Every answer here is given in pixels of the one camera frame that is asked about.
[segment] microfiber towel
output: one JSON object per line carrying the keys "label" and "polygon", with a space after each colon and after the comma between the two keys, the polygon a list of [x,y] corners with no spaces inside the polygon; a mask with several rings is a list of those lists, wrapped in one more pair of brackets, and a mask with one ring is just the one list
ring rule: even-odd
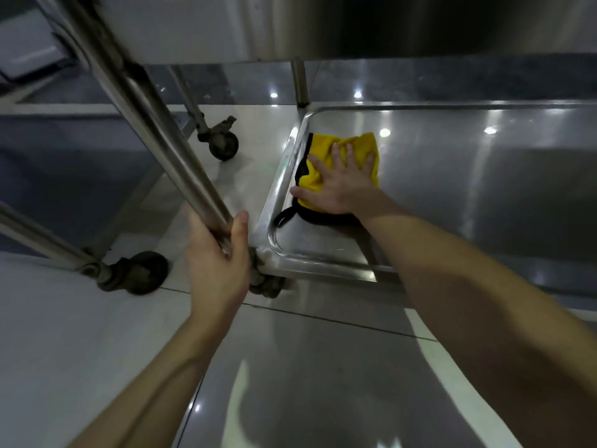
{"label": "microfiber towel", "polygon": [[[328,168],[333,170],[332,145],[334,143],[338,143],[340,155],[344,163],[346,163],[346,145],[349,143],[352,144],[354,159],[359,168],[363,166],[367,156],[373,153],[375,155],[375,163],[371,172],[371,180],[373,180],[376,187],[379,187],[377,181],[379,153],[377,151],[375,135],[372,132],[362,134],[360,137],[350,138],[340,138],[335,135],[310,134],[303,158],[298,164],[297,172],[294,176],[296,185],[315,192],[321,191],[324,181],[307,156],[309,154],[315,155]],[[283,210],[274,218],[274,226],[280,227],[284,225],[295,214],[298,214],[303,220],[316,225],[357,225],[359,223],[352,214],[328,214],[307,201],[293,198],[292,206]]]}

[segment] stainless steel pole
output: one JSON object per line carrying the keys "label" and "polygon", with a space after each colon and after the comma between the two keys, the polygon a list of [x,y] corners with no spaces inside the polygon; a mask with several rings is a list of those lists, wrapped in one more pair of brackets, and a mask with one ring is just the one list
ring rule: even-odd
{"label": "stainless steel pole", "polygon": [[114,105],[224,250],[232,216],[160,99],[145,69],[118,46],[91,0],[37,0],[50,23],[87,62]]}
{"label": "stainless steel pole", "polygon": [[205,116],[199,110],[199,107],[193,100],[193,94],[190,92],[189,83],[184,78],[184,74],[180,66],[168,66],[168,70],[172,78],[174,79],[174,83],[176,87],[180,91],[180,95],[183,97],[184,106],[186,107],[187,111],[193,118],[195,119],[195,123],[197,124],[197,133],[203,134],[207,133],[210,128],[207,127],[207,123],[205,122]]}
{"label": "stainless steel pole", "polygon": [[304,70],[304,61],[294,59],[290,62],[293,71],[294,91],[297,99],[297,107],[305,108],[309,105],[309,88],[307,85],[307,73]]}
{"label": "stainless steel pole", "polygon": [[103,282],[109,267],[0,201],[0,233]]}

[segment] metal tray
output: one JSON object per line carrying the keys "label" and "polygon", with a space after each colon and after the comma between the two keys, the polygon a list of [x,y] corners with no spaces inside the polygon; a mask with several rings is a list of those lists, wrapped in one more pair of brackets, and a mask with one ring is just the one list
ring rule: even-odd
{"label": "metal tray", "polygon": [[289,136],[252,237],[262,272],[396,279],[361,227],[315,226],[298,216],[278,230],[271,223],[290,205],[309,133],[368,131],[378,142],[380,186],[395,201],[538,286],[597,294],[594,101],[310,105]]}

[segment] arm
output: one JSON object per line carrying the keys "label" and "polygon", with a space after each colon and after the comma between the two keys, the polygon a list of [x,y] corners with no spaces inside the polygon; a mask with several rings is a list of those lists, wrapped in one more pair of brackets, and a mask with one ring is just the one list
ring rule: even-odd
{"label": "arm", "polygon": [[189,211],[189,318],[70,448],[169,448],[187,405],[224,338],[249,286],[246,212],[232,226],[226,258],[208,229]]}
{"label": "arm", "polygon": [[538,288],[461,238],[407,213],[371,183],[347,147],[334,171],[316,157],[321,192],[291,189],[331,213],[352,212],[383,248],[414,308],[471,384],[526,447],[594,445],[597,338]]}

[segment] right hand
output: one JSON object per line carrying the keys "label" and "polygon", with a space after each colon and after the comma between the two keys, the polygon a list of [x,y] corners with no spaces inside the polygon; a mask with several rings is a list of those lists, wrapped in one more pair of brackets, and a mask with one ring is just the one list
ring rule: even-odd
{"label": "right hand", "polygon": [[371,180],[371,172],[375,164],[375,155],[370,153],[365,159],[363,167],[359,169],[354,159],[354,149],[351,144],[346,145],[346,165],[340,156],[340,147],[332,145],[332,160],[334,169],[329,169],[316,156],[309,154],[308,159],[321,174],[324,186],[320,192],[292,187],[290,194],[296,198],[317,206],[330,214],[348,214],[354,211],[356,196],[377,192],[378,189]]}

